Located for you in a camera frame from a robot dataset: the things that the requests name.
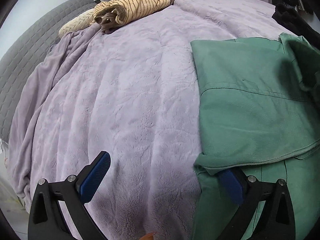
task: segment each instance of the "fuzzy blanket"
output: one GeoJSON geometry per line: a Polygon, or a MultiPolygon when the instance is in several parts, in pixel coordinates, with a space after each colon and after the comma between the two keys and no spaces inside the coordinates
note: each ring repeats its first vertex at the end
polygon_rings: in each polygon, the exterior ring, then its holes
{"type": "MultiPolygon", "coordinates": [[[[86,207],[108,239],[189,239],[200,187],[199,88],[190,42],[277,39],[258,0],[175,0],[106,35],[66,34],[25,85],[8,170],[29,210],[41,178],[65,180],[101,150],[111,168],[86,207]]],[[[65,213],[75,237],[78,233],[65,213]]]]}

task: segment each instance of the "wrinkled fabric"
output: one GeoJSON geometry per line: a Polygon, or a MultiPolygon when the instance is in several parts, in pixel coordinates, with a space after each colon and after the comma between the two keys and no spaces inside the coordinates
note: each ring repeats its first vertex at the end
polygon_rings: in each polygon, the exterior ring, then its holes
{"type": "MultiPolygon", "coordinates": [[[[215,174],[235,166],[260,181],[286,180],[296,240],[304,239],[320,214],[320,116],[311,98],[317,90],[310,89],[320,52],[286,33],[278,41],[197,40],[191,46],[203,151],[195,161],[202,192],[192,239],[216,239],[234,215],[238,206],[220,190],[215,174]]],[[[262,209],[260,203],[243,240],[262,209]]]]}
{"type": "Polygon", "coordinates": [[[258,0],[175,0],[112,34],[98,24],[66,34],[30,75],[13,118],[8,170],[27,209],[39,179],[65,180],[105,150],[111,167],[86,207],[106,237],[189,239],[201,152],[190,42],[276,39],[286,29],[274,9],[258,0]]]}

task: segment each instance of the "white wall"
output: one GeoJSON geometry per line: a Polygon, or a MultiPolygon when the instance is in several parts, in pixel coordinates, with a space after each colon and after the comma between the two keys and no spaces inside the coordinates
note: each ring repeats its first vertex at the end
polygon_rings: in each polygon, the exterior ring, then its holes
{"type": "Polygon", "coordinates": [[[306,12],[300,12],[300,16],[311,26],[311,28],[320,33],[320,21],[315,13],[311,15],[306,12]]]}
{"type": "Polygon", "coordinates": [[[67,0],[19,0],[0,28],[0,58],[33,23],[67,0]]]}

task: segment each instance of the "blue gripper pad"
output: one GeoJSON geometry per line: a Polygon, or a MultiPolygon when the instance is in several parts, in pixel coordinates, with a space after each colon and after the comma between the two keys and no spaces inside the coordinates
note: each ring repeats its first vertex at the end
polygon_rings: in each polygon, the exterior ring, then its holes
{"type": "Polygon", "coordinates": [[[105,174],[109,170],[110,165],[111,158],[109,153],[101,152],[92,162],[92,164],[85,167],[90,167],[90,170],[88,169],[89,174],[84,178],[78,190],[80,201],[82,204],[88,203],[92,200],[105,174]]]}
{"type": "Polygon", "coordinates": [[[241,205],[244,201],[244,191],[241,183],[231,170],[224,170],[217,173],[219,182],[227,190],[233,203],[241,205]]]}

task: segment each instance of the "metal screw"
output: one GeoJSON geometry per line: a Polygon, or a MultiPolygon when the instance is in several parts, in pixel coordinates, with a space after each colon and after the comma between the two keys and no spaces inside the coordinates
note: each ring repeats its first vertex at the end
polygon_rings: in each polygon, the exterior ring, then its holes
{"type": "Polygon", "coordinates": [[[69,181],[69,182],[73,182],[75,179],[76,179],[76,176],[75,176],[75,175],[70,175],[70,176],[68,177],[68,181],[69,181]]]}
{"type": "Polygon", "coordinates": [[[38,184],[43,185],[45,183],[45,179],[39,179],[38,184]]]}
{"type": "Polygon", "coordinates": [[[280,184],[281,186],[284,186],[284,185],[285,185],[285,180],[284,180],[284,179],[279,179],[278,182],[279,182],[279,184],[280,184]]]}
{"type": "Polygon", "coordinates": [[[252,175],[248,176],[248,181],[256,182],[256,180],[257,180],[257,178],[255,176],[252,176],[252,175]]]}

